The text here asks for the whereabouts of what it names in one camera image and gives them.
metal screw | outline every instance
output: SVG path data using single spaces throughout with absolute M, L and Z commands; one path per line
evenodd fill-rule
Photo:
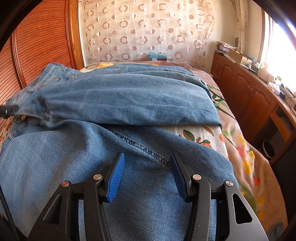
M 102 175 L 101 174 L 95 174 L 94 175 L 94 179 L 95 180 L 100 180 L 102 178 Z
M 69 186 L 69 181 L 63 181 L 62 182 L 62 187 L 67 187 L 67 186 Z
M 202 178 L 201 175 L 198 174 L 194 174 L 192 177 L 194 180 L 200 180 Z
M 227 181 L 225 182 L 225 184 L 226 184 L 227 186 L 229 186 L 229 187 L 232 187 L 232 186 L 233 186 L 233 181 L 227 180 Z

wooden wardrobe door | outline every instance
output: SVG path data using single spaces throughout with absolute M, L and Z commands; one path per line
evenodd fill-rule
M 223 64 L 223 58 L 220 57 L 218 54 L 214 54 L 212 67 L 211 67 L 211 74 L 213 75 L 213 79 L 218 86 L 220 85 L 220 81 L 221 81 L 222 64 Z
M 233 91 L 227 104 L 237 120 L 244 113 L 249 102 L 249 94 L 254 79 L 243 70 L 237 68 L 233 77 Z
M 219 88 L 220 88 L 226 102 L 230 101 L 230 94 L 233 89 L 232 88 L 233 87 L 233 77 L 234 77 L 235 70 L 236 70 L 235 64 L 233 64 L 232 62 L 230 62 L 226 59 L 223 61 L 223 73 L 221 76 Z
M 251 142 L 261 127 L 265 124 L 276 106 L 276 100 L 265 86 L 254 83 L 250 93 L 250 102 L 239 122 L 242 133 L 248 142 Z

cardboard box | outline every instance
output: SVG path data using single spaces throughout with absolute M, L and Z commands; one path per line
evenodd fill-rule
M 243 56 L 240 53 L 233 51 L 232 49 L 229 50 L 228 56 L 233 58 L 236 62 L 240 64 L 242 61 Z
M 243 56 L 240 53 L 237 53 L 236 51 L 233 50 L 229 50 L 228 56 L 232 59 L 234 59 L 236 62 L 238 62 L 239 64 L 243 64 L 245 66 L 247 66 L 248 64 L 252 64 L 252 60 L 247 59 L 245 56 Z

window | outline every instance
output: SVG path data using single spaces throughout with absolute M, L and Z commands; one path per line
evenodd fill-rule
M 274 77 L 280 76 L 282 78 L 282 82 L 292 92 L 295 92 L 296 50 L 281 27 L 268 15 L 265 16 L 264 24 L 265 39 L 261 63 L 268 63 L 269 73 Z

bed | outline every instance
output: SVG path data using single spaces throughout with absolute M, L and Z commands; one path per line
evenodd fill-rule
M 89 72 L 96 68 L 107 67 L 120 63 L 94 63 L 83 68 L 82 72 Z M 216 106 L 222 122 L 219 125 L 181 125 L 160 126 L 161 128 L 212 148 L 227 158 L 233 165 L 234 174 L 239 182 L 239 188 L 250 206 L 258 216 L 266 233 L 279 236 L 287 226 L 287 215 L 283 195 L 269 162 L 242 135 L 237 121 L 229 110 L 219 88 L 214 80 L 204 71 L 197 70 L 184 63 L 166 63 L 160 61 L 137 62 L 138 64 L 152 64 L 157 66 L 175 65 L 189 70 L 201 78 L 208 86 L 213 103 Z M 0 148 L 10 131 L 12 117 L 0 131 Z

